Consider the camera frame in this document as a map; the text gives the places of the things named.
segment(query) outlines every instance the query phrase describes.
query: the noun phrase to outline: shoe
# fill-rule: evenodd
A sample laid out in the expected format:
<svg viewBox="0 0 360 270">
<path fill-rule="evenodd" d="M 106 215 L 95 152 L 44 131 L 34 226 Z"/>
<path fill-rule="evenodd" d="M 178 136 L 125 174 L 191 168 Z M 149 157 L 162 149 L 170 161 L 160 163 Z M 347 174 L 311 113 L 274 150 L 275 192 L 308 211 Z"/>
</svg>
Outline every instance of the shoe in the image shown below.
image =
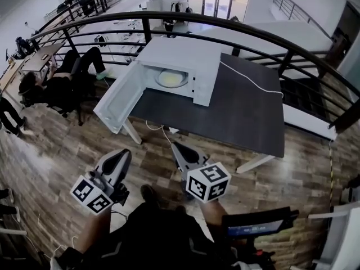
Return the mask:
<svg viewBox="0 0 360 270">
<path fill-rule="evenodd" d="M 96 74 L 96 80 L 103 80 L 103 78 L 105 77 L 111 77 L 111 74 L 113 73 L 113 69 L 112 68 L 107 68 L 105 69 L 103 72 L 97 73 Z"/>
<path fill-rule="evenodd" d="M 140 193 L 146 203 L 158 203 L 158 197 L 156 195 L 156 192 L 149 184 L 141 186 Z"/>
<path fill-rule="evenodd" d="M 12 193 L 12 189 L 8 188 L 7 191 L 10 198 L 10 202 L 14 204 L 14 194 Z"/>
<path fill-rule="evenodd" d="M 19 127 L 23 128 L 25 130 L 26 122 L 28 122 L 28 119 L 26 117 L 22 118 L 21 124 L 19 125 Z"/>
<path fill-rule="evenodd" d="M 15 206 L 15 209 L 16 209 L 16 220 L 20 223 L 21 222 L 20 209 L 17 206 Z"/>
</svg>

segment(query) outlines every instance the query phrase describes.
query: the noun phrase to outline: wooden floor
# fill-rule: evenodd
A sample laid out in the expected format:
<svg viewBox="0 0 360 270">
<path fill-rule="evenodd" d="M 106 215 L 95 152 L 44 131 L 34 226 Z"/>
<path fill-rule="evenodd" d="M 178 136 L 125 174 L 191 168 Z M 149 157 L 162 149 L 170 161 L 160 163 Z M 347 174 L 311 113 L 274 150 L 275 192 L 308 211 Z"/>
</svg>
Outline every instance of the wooden floor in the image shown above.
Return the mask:
<svg viewBox="0 0 360 270">
<path fill-rule="evenodd" d="M 139 189 L 144 183 L 153 185 L 161 194 L 163 206 L 173 208 L 183 203 L 180 175 L 169 143 L 161 131 L 147 129 L 144 121 L 131 119 L 143 138 L 143 144 L 137 145 L 129 136 L 112 134 L 92 114 L 87 115 L 82 127 L 77 126 L 74 114 L 64 119 L 43 105 L 25 109 L 21 114 L 29 122 L 21 139 L 0 132 L 0 184 L 14 189 L 21 210 L 21 228 L 28 231 L 35 247 L 48 256 L 60 244 L 71 246 L 71 238 L 79 235 L 86 221 L 87 213 L 69 194 L 72 185 L 102 155 L 114 149 L 128 148 L 133 155 L 125 179 L 130 197 L 125 207 L 116 206 L 117 210 L 128 214 L 139 205 Z M 283 206 L 300 211 L 294 228 L 256 240 L 257 248 L 276 252 L 273 259 L 277 269 L 288 269 L 291 265 L 306 267 L 317 258 L 317 249 L 326 235 L 326 223 L 309 222 L 306 217 L 329 210 L 327 141 L 287 128 L 283 159 L 273 159 L 254 171 L 236 174 L 236 168 L 255 154 L 188 133 L 169 133 L 169 137 L 202 148 L 233 175 L 230 192 L 220 200 L 230 214 Z M 342 186 L 359 173 L 359 145 L 358 125 L 333 143 L 334 203 Z M 186 204 L 186 208 L 201 222 L 201 211 L 195 201 Z M 115 229 L 124 219 L 113 216 Z"/>
</svg>

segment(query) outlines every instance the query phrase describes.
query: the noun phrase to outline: desk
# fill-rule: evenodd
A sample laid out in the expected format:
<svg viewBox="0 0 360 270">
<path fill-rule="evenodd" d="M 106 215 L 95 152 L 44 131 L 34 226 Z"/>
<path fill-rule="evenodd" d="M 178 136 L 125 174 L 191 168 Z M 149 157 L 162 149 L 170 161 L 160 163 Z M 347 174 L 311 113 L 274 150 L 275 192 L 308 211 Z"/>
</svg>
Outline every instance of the desk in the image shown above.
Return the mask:
<svg viewBox="0 0 360 270">
<path fill-rule="evenodd" d="M 2 92 L 6 93 L 6 95 L 8 95 L 8 97 L 10 97 L 11 100 L 13 100 L 18 105 L 19 103 L 6 91 L 6 89 L 14 80 L 17 73 L 20 72 L 23 64 L 24 60 L 15 60 L 15 64 L 13 65 L 13 67 L 9 68 L 4 74 L 3 78 L 0 79 L 0 89 L 2 90 Z"/>
<path fill-rule="evenodd" d="M 360 266 L 360 202 L 334 207 L 334 212 L 311 214 L 309 219 L 332 218 L 316 270 L 357 270 Z"/>
<path fill-rule="evenodd" d="M 26 64 L 23 67 L 24 72 L 40 72 L 47 62 L 51 59 L 51 57 L 59 51 L 59 49 L 64 45 L 65 43 L 58 43 L 54 45 L 44 46 L 39 49 L 35 53 L 33 57 L 31 57 Z M 42 57 L 44 55 L 48 55 L 44 60 L 42 60 Z"/>
<path fill-rule="evenodd" d="M 221 55 L 221 61 L 260 87 L 280 91 L 273 69 L 227 54 Z M 237 168 L 237 173 L 284 156 L 281 95 L 259 90 L 222 64 L 209 107 L 194 104 L 188 97 L 146 89 L 130 115 L 260 153 Z"/>
</svg>

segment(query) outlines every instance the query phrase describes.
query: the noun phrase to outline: doorway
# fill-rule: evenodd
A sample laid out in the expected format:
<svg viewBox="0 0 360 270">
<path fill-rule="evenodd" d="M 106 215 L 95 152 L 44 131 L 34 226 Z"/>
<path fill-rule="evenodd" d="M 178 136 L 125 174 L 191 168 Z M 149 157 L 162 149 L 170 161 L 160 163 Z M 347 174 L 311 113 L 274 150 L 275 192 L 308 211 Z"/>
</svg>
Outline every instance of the doorway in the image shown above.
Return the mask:
<svg viewBox="0 0 360 270">
<path fill-rule="evenodd" d="M 227 19 L 231 0 L 205 0 L 204 15 Z"/>
</svg>

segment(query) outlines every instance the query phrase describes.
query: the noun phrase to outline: open microwave door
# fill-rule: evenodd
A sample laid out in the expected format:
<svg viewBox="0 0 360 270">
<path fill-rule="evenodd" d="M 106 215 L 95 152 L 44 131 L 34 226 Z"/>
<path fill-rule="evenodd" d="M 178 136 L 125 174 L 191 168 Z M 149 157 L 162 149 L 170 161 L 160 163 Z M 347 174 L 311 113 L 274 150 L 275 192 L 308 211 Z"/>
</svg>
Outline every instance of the open microwave door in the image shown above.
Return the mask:
<svg viewBox="0 0 360 270">
<path fill-rule="evenodd" d="M 101 121 L 118 134 L 145 90 L 143 66 L 133 61 L 116 79 L 94 109 Z"/>
</svg>

